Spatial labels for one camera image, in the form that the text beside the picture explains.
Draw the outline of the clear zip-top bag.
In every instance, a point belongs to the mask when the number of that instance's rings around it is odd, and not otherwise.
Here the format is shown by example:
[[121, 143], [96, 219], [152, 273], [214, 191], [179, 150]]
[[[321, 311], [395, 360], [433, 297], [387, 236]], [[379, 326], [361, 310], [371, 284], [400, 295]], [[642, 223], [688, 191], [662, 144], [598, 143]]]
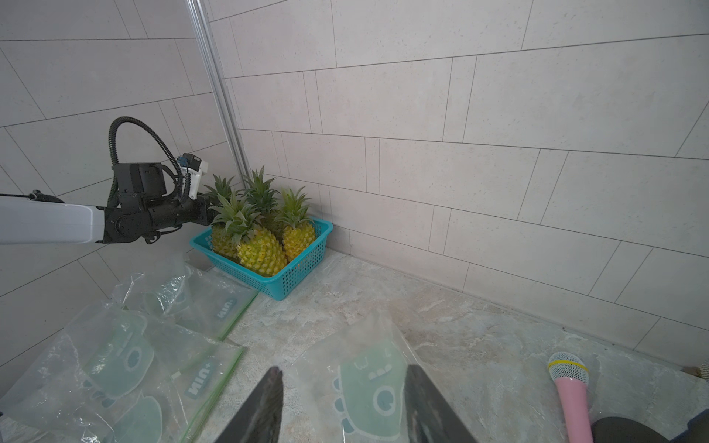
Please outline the clear zip-top bag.
[[292, 378], [316, 442], [407, 442], [404, 385], [420, 365], [391, 314], [375, 310], [308, 348]]
[[201, 271], [175, 255], [127, 276], [111, 298], [127, 310], [223, 341], [257, 295], [253, 288], [219, 272]]
[[191, 442], [244, 352], [156, 317], [92, 305], [2, 397], [1, 411], [74, 442]]

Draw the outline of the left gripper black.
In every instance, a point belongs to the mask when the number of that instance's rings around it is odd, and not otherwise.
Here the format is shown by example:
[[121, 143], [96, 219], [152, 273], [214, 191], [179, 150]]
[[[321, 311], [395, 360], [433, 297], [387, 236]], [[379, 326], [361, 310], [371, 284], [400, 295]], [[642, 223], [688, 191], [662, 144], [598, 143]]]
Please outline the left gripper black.
[[195, 199], [187, 198], [184, 202], [177, 199], [159, 201], [149, 208], [149, 215], [153, 230], [177, 227], [185, 223], [209, 226], [213, 221], [210, 201], [203, 195], [197, 195]]

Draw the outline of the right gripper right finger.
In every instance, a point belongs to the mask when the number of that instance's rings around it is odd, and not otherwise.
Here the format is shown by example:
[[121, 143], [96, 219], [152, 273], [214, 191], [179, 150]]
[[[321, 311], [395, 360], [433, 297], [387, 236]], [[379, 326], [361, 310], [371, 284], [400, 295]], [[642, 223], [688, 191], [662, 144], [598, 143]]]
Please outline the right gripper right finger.
[[420, 365], [407, 367], [404, 405], [410, 442], [477, 443]]

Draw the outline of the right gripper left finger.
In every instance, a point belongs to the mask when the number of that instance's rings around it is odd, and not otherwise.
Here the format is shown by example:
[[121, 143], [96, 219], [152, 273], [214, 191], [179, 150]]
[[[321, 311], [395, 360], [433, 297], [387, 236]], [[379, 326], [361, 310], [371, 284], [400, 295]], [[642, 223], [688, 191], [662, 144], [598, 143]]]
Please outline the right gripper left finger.
[[283, 406], [284, 374], [270, 367], [215, 442], [277, 442]]

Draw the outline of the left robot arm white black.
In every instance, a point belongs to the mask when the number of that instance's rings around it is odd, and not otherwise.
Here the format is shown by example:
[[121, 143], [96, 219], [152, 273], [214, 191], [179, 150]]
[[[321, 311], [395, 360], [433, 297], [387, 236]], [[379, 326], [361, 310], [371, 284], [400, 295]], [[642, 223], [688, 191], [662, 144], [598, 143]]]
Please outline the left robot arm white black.
[[205, 199], [184, 203], [162, 202], [145, 210], [103, 208], [32, 200], [27, 196], [1, 197], [1, 243], [123, 244], [140, 238], [151, 244], [187, 223], [208, 226], [215, 212]]

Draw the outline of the pineapple yellow orange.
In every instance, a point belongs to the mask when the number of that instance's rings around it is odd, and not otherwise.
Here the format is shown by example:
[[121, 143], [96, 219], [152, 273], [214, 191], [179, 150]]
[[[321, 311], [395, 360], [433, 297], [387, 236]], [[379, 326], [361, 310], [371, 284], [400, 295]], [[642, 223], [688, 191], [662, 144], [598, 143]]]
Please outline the pineapple yellow orange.
[[315, 228], [309, 215], [310, 198], [304, 188], [283, 188], [277, 221], [282, 228], [282, 245], [289, 262], [295, 260], [315, 240]]

